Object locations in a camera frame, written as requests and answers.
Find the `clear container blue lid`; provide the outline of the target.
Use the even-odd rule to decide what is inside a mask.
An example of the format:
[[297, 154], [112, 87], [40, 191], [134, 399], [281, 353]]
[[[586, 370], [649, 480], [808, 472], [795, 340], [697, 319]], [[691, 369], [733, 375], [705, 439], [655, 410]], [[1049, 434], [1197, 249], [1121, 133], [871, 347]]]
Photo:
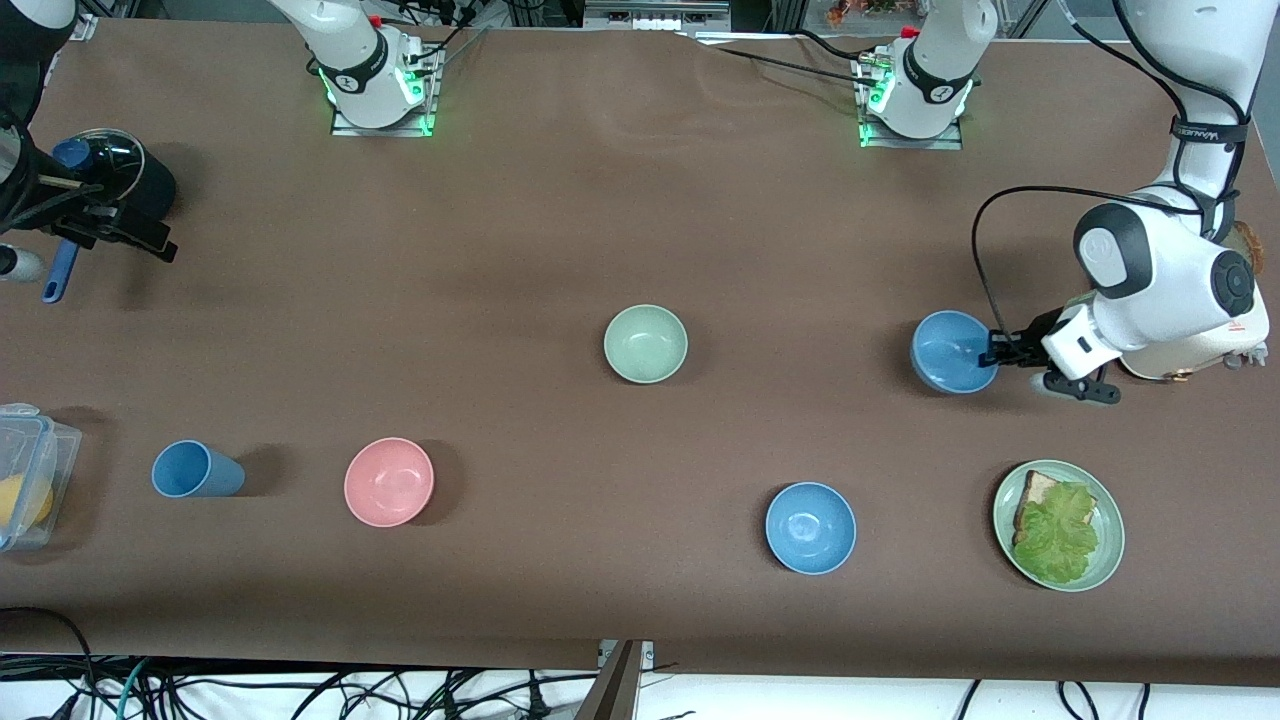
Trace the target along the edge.
[[36, 406], [0, 406], [0, 480], [13, 474], [24, 477], [26, 487], [18, 501], [19, 512], [28, 498], [38, 502], [46, 489], [52, 495], [52, 510], [45, 521], [26, 527], [19, 520], [10, 528], [0, 527], [0, 553], [36, 551], [47, 544], [81, 439], [81, 430], [52, 420]]

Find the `green bowl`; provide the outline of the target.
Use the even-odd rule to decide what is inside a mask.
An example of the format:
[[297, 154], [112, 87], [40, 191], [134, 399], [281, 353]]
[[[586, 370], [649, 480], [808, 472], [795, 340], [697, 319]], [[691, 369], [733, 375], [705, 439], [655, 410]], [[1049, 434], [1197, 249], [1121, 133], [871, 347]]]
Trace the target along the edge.
[[684, 365], [689, 332], [667, 307], [632, 305], [611, 319], [602, 347], [614, 374], [635, 384], [655, 384]]

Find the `bread slice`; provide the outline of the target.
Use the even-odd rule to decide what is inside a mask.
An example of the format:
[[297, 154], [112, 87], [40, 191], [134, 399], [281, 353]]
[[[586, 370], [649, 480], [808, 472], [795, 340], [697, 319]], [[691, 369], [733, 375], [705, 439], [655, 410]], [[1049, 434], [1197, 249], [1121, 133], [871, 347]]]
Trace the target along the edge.
[[1057, 520], [1089, 525], [1096, 507], [1097, 500], [1088, 484], [1059, 480], [1043, 471], [1029, 470], [1012, 521], [1012, 542], [1014, 544], [1023, 542], [1030, 534], [1028, 512], [1032, 509], [1050, 510]]

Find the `metal base plate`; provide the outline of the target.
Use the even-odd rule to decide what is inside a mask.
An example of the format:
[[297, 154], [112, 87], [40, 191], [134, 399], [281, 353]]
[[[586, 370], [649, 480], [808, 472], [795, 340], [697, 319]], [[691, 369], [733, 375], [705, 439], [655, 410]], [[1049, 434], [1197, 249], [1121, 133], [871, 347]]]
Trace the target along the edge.
[[963, 149], [963, 133], [956, 122], [951, 123], [941, 135], [931, 138], [910, 138], [899, 135], [876, 118], [859, 123], [859, 141], [861, 147], [873, 149], [913, 149], [936, 151], [959, 151]]
[[353, 124], [340, 111], [332, 118], [332, 135], [340, 137], [383, 137], [383, 138], [426, 138], [434, 135], [436, 114], [434, 110], [415, 108], [398, 122], [380, 127], [364, 128]]

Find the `aluminium frame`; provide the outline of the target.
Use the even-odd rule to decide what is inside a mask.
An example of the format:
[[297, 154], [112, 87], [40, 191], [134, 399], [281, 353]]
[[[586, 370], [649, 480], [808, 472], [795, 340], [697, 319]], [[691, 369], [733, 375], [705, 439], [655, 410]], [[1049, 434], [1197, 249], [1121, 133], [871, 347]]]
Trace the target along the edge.
[[731, 32], [730, 0], [584, 0], [585, 29]]

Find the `blue cup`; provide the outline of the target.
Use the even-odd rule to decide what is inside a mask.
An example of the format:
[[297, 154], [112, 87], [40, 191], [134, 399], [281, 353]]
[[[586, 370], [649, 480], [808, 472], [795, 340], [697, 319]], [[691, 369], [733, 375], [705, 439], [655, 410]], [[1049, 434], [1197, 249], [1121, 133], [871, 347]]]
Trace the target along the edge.
[[166, 446], [154, 460], [152, 487], [168, 498], [230, 497], [244, 487], [244, 469], [196, 439]]

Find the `green lettuce leaf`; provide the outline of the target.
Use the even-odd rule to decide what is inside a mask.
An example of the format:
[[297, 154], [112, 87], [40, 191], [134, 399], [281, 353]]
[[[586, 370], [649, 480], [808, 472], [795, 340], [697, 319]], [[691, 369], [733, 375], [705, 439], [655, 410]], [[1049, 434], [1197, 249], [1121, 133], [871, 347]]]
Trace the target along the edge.
[[1012, 542], [1016, 564], [1038, 580], [1065, 584], [1084, 577], [1098, 544], [1091, 525], [1096, 500], [1083, 483], [1065, 482], [1020, 506]]

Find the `blue bowl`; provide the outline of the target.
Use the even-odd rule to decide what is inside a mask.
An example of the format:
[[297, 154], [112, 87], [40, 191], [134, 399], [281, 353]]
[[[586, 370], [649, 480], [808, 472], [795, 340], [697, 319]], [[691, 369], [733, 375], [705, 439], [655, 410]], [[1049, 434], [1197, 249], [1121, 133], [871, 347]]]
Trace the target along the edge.
[[998, 374], [980, 357], [989, 347], [989, 329], [957, 310], [923, 318], [910, 343], [911, 366], [928, 387], [945, 395], [973, 395], [988, 388]]
[[858, 520], [849, 501], [818, 482], [781, 488], [764, 516], [765, 543], [777, 562], [805, 577], [836, 571], [858, 542]]

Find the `brown table mat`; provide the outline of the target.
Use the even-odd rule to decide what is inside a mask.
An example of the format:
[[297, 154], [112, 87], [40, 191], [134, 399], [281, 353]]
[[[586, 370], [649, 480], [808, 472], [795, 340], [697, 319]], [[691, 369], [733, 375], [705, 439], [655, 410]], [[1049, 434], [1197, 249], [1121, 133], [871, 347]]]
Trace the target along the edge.
[[[916, 323], [987, 316], [969, 232], [1020, 184], [1151, 182], [1172, 109], [1079, 44], [997, 44], [957, 152], [864, 149], [832, 79], [677, 35], [462, 42], [430, 138], [329, 132], [289, 26], [104, 22], [32, 133], [140, 137], [174, 173], [172, 264], [101, 243], [65, 300], [0, 283], [0, 404], [82, 432], [47, 546], [0, 607], [100, 653], [590, 667], [649, 639], [681, 673], [1280, 685], [1280, 352], [1116, 407], [1004, 369], [943, 396]], [[613, 373], [626, 307], [685, 324], [671, 378]], [[369, 527], [346, 469], [413, 441], [435, 487]], [[155, 457], [234, 459], [168, 498]], [[996, 486], [1056, 459], [1111, 493], [1117, 570], [1025, 578]], [[852, 556], [805, 577], [764, 537], [783, 487], [838, 491]]]

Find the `yellow round food item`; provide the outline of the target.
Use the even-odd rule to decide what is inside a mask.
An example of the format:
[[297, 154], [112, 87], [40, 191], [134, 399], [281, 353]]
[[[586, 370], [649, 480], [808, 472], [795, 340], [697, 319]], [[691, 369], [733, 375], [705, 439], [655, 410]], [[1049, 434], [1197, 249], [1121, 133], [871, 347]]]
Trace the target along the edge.
[[15, 521], [22, 520], [26, 527], [38, 525], [45, 521], [52, 510], [52, 495], [50, 489], [44, 492], [42, 498], [36, 502], [28, 498], [24, 509], [19, 512], [18, 501], [26, 479], [23, 475], [13, 474], [0, 480], [0, 527], [10, 528]]

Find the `dark table beam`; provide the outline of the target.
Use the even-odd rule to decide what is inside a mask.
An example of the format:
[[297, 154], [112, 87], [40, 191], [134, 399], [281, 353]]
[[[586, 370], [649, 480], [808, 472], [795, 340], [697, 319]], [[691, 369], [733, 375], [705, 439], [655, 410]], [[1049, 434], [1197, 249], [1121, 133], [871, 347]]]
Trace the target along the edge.
[[643, 670], [639, 641], [620, 641], [593, 682], [573, 720], [634, 720]]

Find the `pink bowl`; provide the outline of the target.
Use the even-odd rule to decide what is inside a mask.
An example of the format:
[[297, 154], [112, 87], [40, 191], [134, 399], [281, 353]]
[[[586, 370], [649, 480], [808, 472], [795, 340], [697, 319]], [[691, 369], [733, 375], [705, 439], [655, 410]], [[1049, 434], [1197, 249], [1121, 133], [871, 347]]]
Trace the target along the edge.
[[361, 523], [392, 528], [413, 520], [429, 503], [435, 471], [413, 441], [387, 437], [361, 448], [343, 480], [347, 509]]

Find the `green plate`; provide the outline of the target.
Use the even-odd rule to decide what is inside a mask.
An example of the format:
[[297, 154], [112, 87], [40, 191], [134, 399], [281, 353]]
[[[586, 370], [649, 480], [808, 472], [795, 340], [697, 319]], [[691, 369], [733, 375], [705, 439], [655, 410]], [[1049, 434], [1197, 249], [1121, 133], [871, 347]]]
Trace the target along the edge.
[[[1098, 544], [1089, 556], [1089, 566], [1084, 577], [1075, 582], [1059, 584], [1038, 580], [1030, 573], [1023, 570], [1014, 560], [1012, 521], [1029, 470], [1043, 471], [1059, 480], [1085, 483], [1097, 500], [1091, 525], [1098, 536]], [[1114, 497], [1091, 473], [1070, 462], [1056, 459], [1039, 459], [1024, 462], [1007, 471], [995, 488], [991, 518], [997, 546], [1010, 564], [1029, 580], [1052, 591], [1078, 593], [1094, 589], [1111, 578], [1123, 560], [1126, 537], [1123, 515]]]

